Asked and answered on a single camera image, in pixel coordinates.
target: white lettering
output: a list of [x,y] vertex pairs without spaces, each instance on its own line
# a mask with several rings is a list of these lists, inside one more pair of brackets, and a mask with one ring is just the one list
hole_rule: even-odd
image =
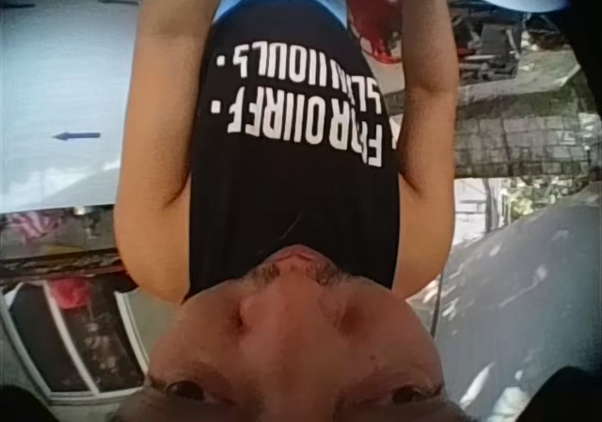
[[351,100],[351,104],[356,105],[356,97],[354,96],[354,90],[353,90],[353,87],[351,86],[351,76],[349,74],[347,74],[345,76],[345,79],[347,81],[347,96],[349,96],[349,99]]
[[357,90],[359,93],[359,111],[366,112],[368,106],[366,104],[366,78],[364,76],[353,76],[351,82],[357,84]]
[[282,135],[282,115],[284,114],[284,90],[265,89],[265,109],[263,110],[263,134],[267,138],[279,139]]
[[240,44],[234,48],[234,58],[232,63],[236,67],[241,67],[241,78],[246,79],[248,76],[248,57],[243,53],[248,52],[248,44]]
[[305,95],[297,95],[297,114],[294,121],[294,143],[299,143],[303,136],[303,115],[305,109]]
[[309,144],[318,145],[324,139],[326,102],[319,96],[312,96],[308,100],[308,123],[305,129],[305,137]]
[[368,163],[368,123],[366,121],[361,122],[361,136],[359,137],[361,143],[361,160],[364,164]]
[[351,109],[351,148],[358,154],[361,154],[361,145],[359,144],[358,126],[356,123],[356,108]]
[[267,73],[267,41],[255,41],[253,43],[253,49],[260,50],[260,67],[258,69],[259,76],[264,76]]
[[316,68],[317,68],[317,60],[318,56],[316,54],[315,49],[309,50],[309,84],[311,86],[316,85]]
[[334,60],[330,59],[330,74],[332,75],[332,87],[335,90],[338,90],[340,85],[339,85],[339,73],[337,72],[337,62],[335,62]]
[[337,71],[339,73],[339,77],[341,78],[342,91],[347,93],[347,73],[343,70],[343,68],[341,68],[339,64],[337,64]]
[[241,86],[236,93],[236,102],[230,106],[230,114],[234,118],[228,125],[228,133],[239,133],[243,130],[243,103],[245,102],[245,88]]
[[263,110],[263,92],[262,86],[257,87],[257,100],[248,105],[248,111],[254,115],[253,124],[245,126],[245,133],[259,137],[261,132],[261,112]]
[[293,130],[293,116],[294,116],[294,94],[286,94],[286,116],[284,120],[284,140],[291,140],[291,133]]
[[368,165],[381,167],[383,165],[383,126],[376,125],[376,138],[372,138],[368,145],[376,150],[376,154],[368,160]]
[[291,46],[291,61],[289,63],[289,75],[291,80],[298,84],[305,81],[308,68],[308,50],[303,46]]
[[278,63],[278,79],[286,79],[288,48],[288,45],[285,43],[270,44],[270,60],[267,68],[268,77],[276,77],[276,65]]
[[320,57],[320,86],[326,86],[326,56],[324,53],[319,53]]
[[345,151],[349,143],[349,102],[343,102],[341,111],[341,102],[333,99],[332,114],[332,121],[330,122],[330,145],[333,148]]
[[383,106],[381,104],[378,83],[372,77],[367,78],[366,82],[368,83],[368,98],[374,100],[374,104],[376,105],[376,113],[380,115],[383,113]]

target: lip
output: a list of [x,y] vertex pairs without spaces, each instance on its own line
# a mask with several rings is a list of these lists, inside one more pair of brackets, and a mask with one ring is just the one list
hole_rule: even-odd
[[330,259],[323,254],[318,253],[308,246],[298,244],[287,246],[286,248],[275,252],[275,254],[266,259],[264,263],[273,264],[288,258],[300,258],[311,262],[331,262]]

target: red cloth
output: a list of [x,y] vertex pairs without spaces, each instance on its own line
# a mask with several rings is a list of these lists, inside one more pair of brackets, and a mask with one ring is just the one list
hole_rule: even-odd
[[48,286],[61,309],[75,309],[90,302],[90,283],[85,278],[50,280]]

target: wall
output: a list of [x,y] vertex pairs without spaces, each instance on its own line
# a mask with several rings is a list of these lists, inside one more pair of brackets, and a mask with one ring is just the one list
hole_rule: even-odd
[[460,106],[456,178],[587,174],[601,126],[577,84]]

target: man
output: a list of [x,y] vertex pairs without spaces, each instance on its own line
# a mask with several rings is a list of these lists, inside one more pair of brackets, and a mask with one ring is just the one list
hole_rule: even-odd
[[331,9],[145,0],[115,212],[133,279],[182,304],[125,420],[458,420],[404,301],[453,231],[446,0],[404,0],[404,125]]

